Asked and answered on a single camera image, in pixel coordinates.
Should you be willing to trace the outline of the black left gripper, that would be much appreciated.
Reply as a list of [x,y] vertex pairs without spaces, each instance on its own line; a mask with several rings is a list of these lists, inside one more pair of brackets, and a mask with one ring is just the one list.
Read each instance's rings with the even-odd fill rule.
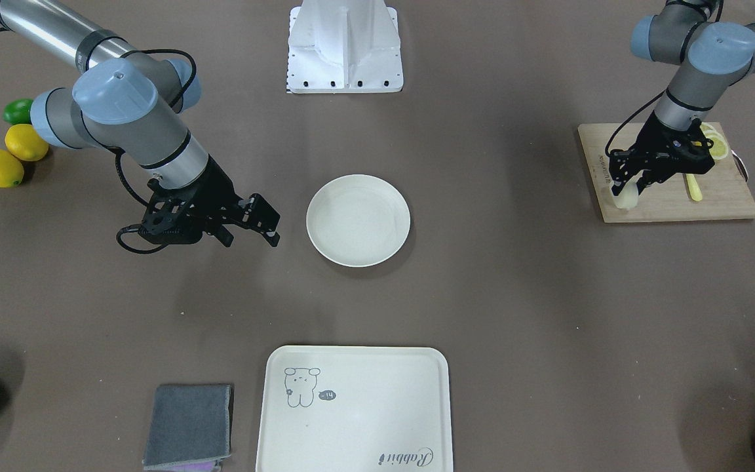
[[638,196],[676,173],[707,173],[715,161],[709,152],[712,141],[705,138],[701,123],[700,119],[694,119],[686,131],[674,130],[651,113],[629,149],[608,153],[612,196],[619,197],[627,182],[638,173],[641,173],[636,183]]

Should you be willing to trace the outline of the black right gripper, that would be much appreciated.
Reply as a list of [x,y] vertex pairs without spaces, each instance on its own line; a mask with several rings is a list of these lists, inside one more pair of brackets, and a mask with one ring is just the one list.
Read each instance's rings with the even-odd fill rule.
[[138,235],[151,244],[195,244],[206,233],[228,248],[234,236],[225,224],[259,233],[272,247],[279,244],[279,213],[258,193],[248,199],[237,195],[231,179],[212,157],[188,186],[168,190],[156,178],[147,186],[153,193]]

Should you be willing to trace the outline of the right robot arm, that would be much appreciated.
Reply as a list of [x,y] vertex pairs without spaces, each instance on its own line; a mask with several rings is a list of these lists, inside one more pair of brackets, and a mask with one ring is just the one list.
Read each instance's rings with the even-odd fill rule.
[[228,226],[279,242],[279,213],[260,196],[242,198],[228,175],[180,119],[199,101],[192,58],[156,60],[122,36],[56,1],[0,1],[0,28],[12,31],[75,66],[72,88],[44,92],[33,102],[31,123],[52,146],[96,147],[129,155],[149,173],[152,191],[140,224],[118,231],[138,234],[153,251],[190,245],[204,234],[224,246]]

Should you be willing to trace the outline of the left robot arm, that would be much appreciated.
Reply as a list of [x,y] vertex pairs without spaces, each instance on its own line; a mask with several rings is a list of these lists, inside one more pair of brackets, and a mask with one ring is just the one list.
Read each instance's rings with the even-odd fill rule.
[[607,149],[611,194],[635,201],[674,174],[705,174],[715,159],[702,123],[726,89],[755,73],[755,23],[714,21],[720,1],[668,1],[632,33],[635,56],[679,66],[635,143]]

